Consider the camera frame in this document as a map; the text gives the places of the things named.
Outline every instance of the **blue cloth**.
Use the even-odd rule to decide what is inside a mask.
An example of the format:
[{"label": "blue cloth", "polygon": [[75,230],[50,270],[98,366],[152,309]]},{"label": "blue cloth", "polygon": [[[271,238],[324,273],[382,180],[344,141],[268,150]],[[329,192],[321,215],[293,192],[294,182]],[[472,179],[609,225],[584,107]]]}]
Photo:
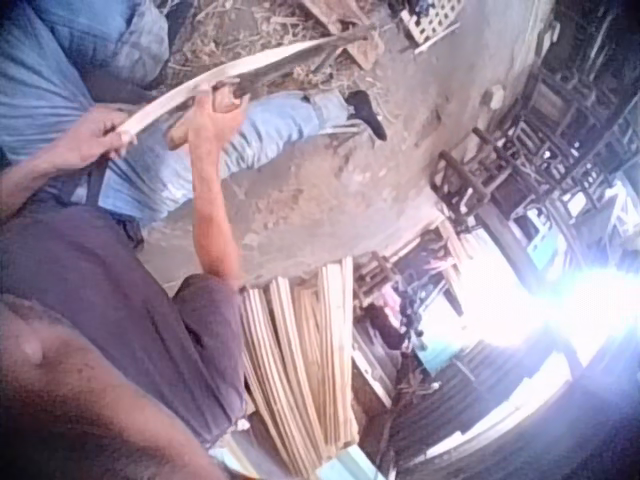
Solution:
[{"label": "blue cloth", "polygon": [[[166,21],[151,0],[17,2],[0,33],[0,146],[12,164],[23,161],[91,108],[79,70],[106,68],[144,85],[167,58]],[[344,123],[348,114],[335,91],[252,102],[222,154],[221,175],[264,165],[286,144]],[[165,130],[157,122],[122,160],[109,162],[101,207],[148,224],[192,198],[188,155],[168,150]],[[85,194],[86,179],[73,200],[82,202]]]}]

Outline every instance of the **dirt floor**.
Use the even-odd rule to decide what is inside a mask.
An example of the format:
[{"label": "dirt floor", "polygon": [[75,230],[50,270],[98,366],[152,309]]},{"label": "dirt floor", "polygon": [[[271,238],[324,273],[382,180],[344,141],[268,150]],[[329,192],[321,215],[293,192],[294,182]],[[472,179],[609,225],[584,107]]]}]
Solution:
[{"label": "dirt floor", "polygon": [[[235,9],[245,4],[254,9],[237,8],[231,20],[241,18],[242,12],[256,18],[254,1],[228,0],[225,5]],[[270,9],[281,5],[260,2],[257,8],[269,18]],[[258,170],[223,182],[248,283],[303,274],[345,255],[384,251],[421,230],[437,215],[428,179],[438,152],[459,146],[474,125],[487,122],[490,112],[481,105],[487,88],[503,85],[505,105],[518,95],[534,61],[538,31],[552,5],[552,0],[467,1],[458,19],[460,28],[427,53],[414,56],[409,48],[413,45],[380,2],[371,17],[382,25],[385,53],[372,71],[364,73],[342,68],[351,60],[340,59],[331,82],[343,90],[350,85],[370,88],[384,110],[380,115],[389,140],[375,141],[368,132],[351,139],[312,138],[292,145]],[[259,48],[255,35],[260,34],[233,27],[230,31],[236,36],[227,42],[231,54],[225,56],[224,42],[216,44],[208,37],[216,33],[203,23],[219,22],[208,17],[214,13],[205,12],[196,21],[182,50],[174,54],[169,83],[189,78],[203,66],[210,68],[221,56],[229,60],[241,55],[234,50],[239,45]],[[224,17],[228,11],[218,14]],[[246,18],[240,21],[249,25]],[[253,28],[260,29],[260,22]],[[306,35],[303,31],[311,37],[322,33],[306,19],[301,28],[306,30],[287,41]],[[203,45],[212,46],[207,50]],[[169,291],[185,275],[198,271],[189,205],[149,230],[141,258]]]}]

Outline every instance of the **stack of bamboo strips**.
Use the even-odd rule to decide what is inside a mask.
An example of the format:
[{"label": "stack of bamboo strips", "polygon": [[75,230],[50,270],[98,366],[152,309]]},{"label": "stack of bamboo strips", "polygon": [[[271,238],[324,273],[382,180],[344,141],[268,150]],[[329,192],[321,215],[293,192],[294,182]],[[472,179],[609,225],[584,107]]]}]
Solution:
[{"label": "stack of bamboo strips", "polygon": [[353,261],[320,270],[316,289],[277,278],[243,294],[245,368],[251,395],[292,473],[314,471],[357,442],[351,408]]}]

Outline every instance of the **corrugated metal sheet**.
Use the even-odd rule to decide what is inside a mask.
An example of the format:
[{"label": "corrugated metal sheet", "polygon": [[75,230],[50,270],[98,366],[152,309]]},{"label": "corrugated metal sheet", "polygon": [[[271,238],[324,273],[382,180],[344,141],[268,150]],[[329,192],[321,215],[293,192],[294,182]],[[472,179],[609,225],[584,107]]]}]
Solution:
[{"label": "corrugated metal sheet", "polygon": [[471,453],[451,452],[398,471],[400,480],[629,478],[640,435],[638,336],[609,342],[580,378],[511,431]]},{"label": "corrugated metal sheet", "polygon": [[402,408],[391,426],[390,447],[398,466],[406,466],[456,432],[465,433],[533,376],[553,351],[539,333],[518,348],[479,342],[434,376],[442,386]]}]

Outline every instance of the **workshop floor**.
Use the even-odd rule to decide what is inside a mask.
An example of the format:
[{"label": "workshop floor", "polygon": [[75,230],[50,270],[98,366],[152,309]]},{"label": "workshop floor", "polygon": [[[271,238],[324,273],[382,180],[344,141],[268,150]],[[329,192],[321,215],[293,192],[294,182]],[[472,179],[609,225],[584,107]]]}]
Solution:
[{"label": "workshop floor", "polygon": [[[437,214],[428,177],[438,152],[486,121],[487,88],[503,85],[505,105],[518,95],[552,6],[468,1],[458,30],[417,57],[395,26],[385,29],[385,53],[362,78],[385,90],[388,142],[368,133],[342,145],[339,135],[313,138],[223,182],[247,283],[383,251],[427,224]],[[170,292],[199,270],[189,205],[149,230],[141,258]]]}]

